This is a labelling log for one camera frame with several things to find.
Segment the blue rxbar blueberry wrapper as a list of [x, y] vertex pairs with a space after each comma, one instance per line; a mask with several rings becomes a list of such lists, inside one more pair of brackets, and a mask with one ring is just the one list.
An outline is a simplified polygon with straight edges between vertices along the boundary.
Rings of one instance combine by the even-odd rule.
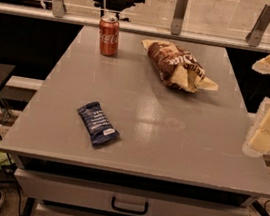
[[103, 146], [120, 136], [105, 115], [98, 101], [79, 107], [77, 112], [89, 132], [93, 147]]

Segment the brown chip bag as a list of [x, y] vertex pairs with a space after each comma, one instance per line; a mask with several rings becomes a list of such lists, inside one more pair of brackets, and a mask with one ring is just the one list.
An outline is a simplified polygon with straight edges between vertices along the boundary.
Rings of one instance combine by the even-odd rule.
[[167, 88], [195, 93], [197, 90], [218, 90], [218, 85], [210, 80], [202, 65], [184, 47], [164, 40], [142, 40], [150, 61]]

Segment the red coca-cola can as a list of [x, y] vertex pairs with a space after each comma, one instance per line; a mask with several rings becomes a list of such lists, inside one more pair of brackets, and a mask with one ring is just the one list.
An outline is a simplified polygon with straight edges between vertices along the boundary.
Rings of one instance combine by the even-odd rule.
[[99, 44], [102, 55], [113, 56], [117, 54], [119, 29], [117, 17], [106, 15], [99, 21]]

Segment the grey upper drawer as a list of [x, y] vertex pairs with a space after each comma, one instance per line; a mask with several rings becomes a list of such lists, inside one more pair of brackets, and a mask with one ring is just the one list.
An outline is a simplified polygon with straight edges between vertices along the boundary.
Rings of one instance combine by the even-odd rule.
[[140, 216], [247, 216], [245, 208], [193, 198], [167, 195], [125, 186], [72, 179], [72, 177], [18, 169], [16, 179], [25, 195], [43, 201], [70, 204], [77, 207], [124, 213], [113, 210], [111, 198], [124, 203], [149, 204], [148, 213]]

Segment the right metal glass bracket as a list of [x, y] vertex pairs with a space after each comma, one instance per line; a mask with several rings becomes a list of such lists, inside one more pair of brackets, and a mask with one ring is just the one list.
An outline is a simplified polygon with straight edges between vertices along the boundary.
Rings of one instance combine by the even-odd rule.
[[263, 38], [263, 34], [265, 33], [269, 24], [270, 24], [270, 5], [266, 4], [263, 7], [262, 12], [259, 14], [256, 23], [253, 25], [253, 28], [245, 38], [249, 46], [257, 47], [260, 44]]

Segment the middle metal glass bracket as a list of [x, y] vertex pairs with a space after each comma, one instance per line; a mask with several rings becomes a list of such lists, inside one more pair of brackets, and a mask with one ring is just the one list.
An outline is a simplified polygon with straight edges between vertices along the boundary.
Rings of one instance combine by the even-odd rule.
[[173, 19], [170, 26], [172, 35], [178, 36], [181, 33], [187, 6], [188, 0], [176, 0], [175, 12], [173, 13]]

